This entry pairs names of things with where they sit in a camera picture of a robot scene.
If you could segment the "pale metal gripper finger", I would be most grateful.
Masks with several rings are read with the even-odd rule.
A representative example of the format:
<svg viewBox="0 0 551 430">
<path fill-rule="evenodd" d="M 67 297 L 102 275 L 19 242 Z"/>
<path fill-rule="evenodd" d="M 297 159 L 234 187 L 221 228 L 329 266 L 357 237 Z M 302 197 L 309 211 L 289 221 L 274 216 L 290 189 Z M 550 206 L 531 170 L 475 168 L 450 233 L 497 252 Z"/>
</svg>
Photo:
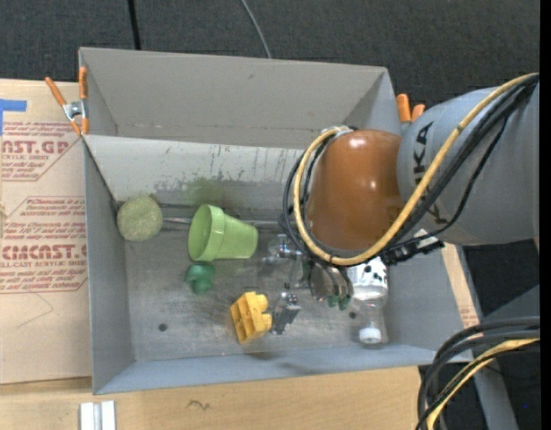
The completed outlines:
<svg viewBox="0 0 551 430">
<path fill-rule="evenodd" d="M 287 261 L 295 261 L 302 256 L 293 241 L 285 234 L 278 234 L 267 244 L 267 253 L 263 262 L 269 265 L 279 265 Z"/>
<path fill-rule="evenodd" d="M 287 325 L 294 322 L 300 310 L 301 306 L 298 304 L 296 294 L 288 291 L 281 292 L 271 311 L 271 332 L 277 335 L 283 334 Z"/>
</svg>

